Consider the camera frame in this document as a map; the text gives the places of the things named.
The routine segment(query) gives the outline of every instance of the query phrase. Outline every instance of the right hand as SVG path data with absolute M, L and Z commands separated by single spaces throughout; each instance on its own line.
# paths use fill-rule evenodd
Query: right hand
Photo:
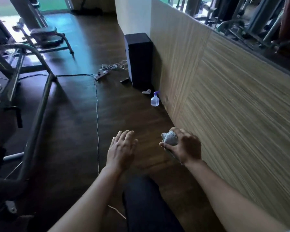
M 184 129 L 171 128 L 178 137 L 178 144 L 172 146 L 164 142 L 159 145 L 172 151 L 182 164 L 186 164 L 192 160 L 201 160 L 201 142 L 199 138 Z

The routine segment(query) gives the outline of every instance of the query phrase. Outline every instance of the black speaker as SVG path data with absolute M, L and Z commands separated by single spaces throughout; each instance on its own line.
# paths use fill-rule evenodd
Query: black speaker
M 153 43 L 146 33 L 125 35 L 129 76 L 132 86 L 147 90 L 151 84 Z

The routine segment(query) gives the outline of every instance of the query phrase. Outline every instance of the plastic spray bottle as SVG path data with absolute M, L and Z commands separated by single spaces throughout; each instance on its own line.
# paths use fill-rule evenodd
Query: plastic spray bottle
M 160 99 L 157 97 L 157 94 L 159 93 L 159 91 L 154 92 L 154 96 L 151 98 L 150 104 L 153 107 L 156 107 L 159 105 L 159 101 Z

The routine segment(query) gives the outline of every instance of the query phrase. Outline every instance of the wooden floor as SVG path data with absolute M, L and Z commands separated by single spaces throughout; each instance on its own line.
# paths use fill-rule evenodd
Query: wooden floor
M 95 73 L 102 63 L 117 63 L 126 58 L 123 34 L 114 16 L 57 14 L 47 19 L 66 34 L 75 51 L 75 60 L 68 51 L 45 55 L 57 75 Z M 165 109 L 152 107 L 150 97 L 123 86 L 119 81 L 127 76 L 127 71 L 112 71 L 97 84 L 100 169 L 105 166 L 110 141 L 119 130 L 134 130 L 139 139 L 133 167 L 120 180 L 110 205 L 123 213 L 124 182 L 131 174 L 147 173 L 160 186 L 163 198 L 186 232 L 223 231 L 194 178 L 158 146 L 160 134 L 173 126 Z M 6 145 L 10 154 L 25 147 L 45 81 L 44 76 L 22 81 L 16 105 L 22 108 L 24 128 Z M 59 78 L 48 99 L 29 187 L 18 202 L 20 211 L 35 215 L 29 231 L 47 231 L 96 179 L 96 120 L 93 79 Z M 108 208 L 102 231 L 126 231 L 126 222 Z

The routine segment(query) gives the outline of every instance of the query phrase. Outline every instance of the metal frame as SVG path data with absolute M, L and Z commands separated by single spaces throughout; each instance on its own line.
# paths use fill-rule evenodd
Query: metal frame
M 11 104 L 11 101 L 14 97 L 15 94 L 15 88 L 16 88 L 16 83 L 18 81 L 19 74 L 22 73 L 21 66 L 23 63 L 23 58 L 25 57 L 25 52 L 31 51 L 32 54 L 36 55 L 36 57 L 39 59 L 41 62 L 43 69 L 47 70 L 49 73 L 47 77 L 47 81 L 45 83 L 45 87 L 43 90 L 43 95 L 42 95 L 42 100 L 39 103 L 38 110 L 36 112 L 36 115 L 34 117 L 34 121 L 31 127 L 31 134 L 29 136 L 29 139 L 27 141 L 25 150 L 23 153 L 18 153 L 15 155 L 11 156 L 6 156 L 4 158 L 4 161 L 11 161 L 15 160 L 18 158 L 23 158 L 22 159 L 22 167 L 20 169 L 19 176 L 16 180 L 6 180 L 6 179 L 0 179 L 0 192 L 11 192 L 9 194 L 9 199 L 13 199 L 20 195 L 23 192 L 24 185 L 26 184 L 25 181 L 27 180 L 29 176 L 29 171 L 31 169 L 31 162 L 36 146 L 36 142 L 38 139 L 39 131 L 42 125 L 42 120 L 43 120 L 43 115 L 46 109 L 46 104 L 48 100 L 48 96 L 50 93 L 50 89 L 52 86 L 53 81 L 57 81 L 57 77 L 53 74 L 52 70 L 50 67 L 47 65 L 46 61 L 40 54 L 40 52 L 33 46 L 23 44 L 23 43 L 16 43 L 16 44 L 7 44 L 7 45 L 0 45 L 0 52 L 7 50 L 7 49 L 21 49 L 21 51 L 24 53 L 23 55 L 20 55 L 18 62 L 17 62 L 17 67 L 14 69 L 14 74 L 12 77 L 12 80 L 9 82 L 11 87 L 6 88 L 3 93 L 0 95 L 0 108 L 4 109 L 6 106 Z

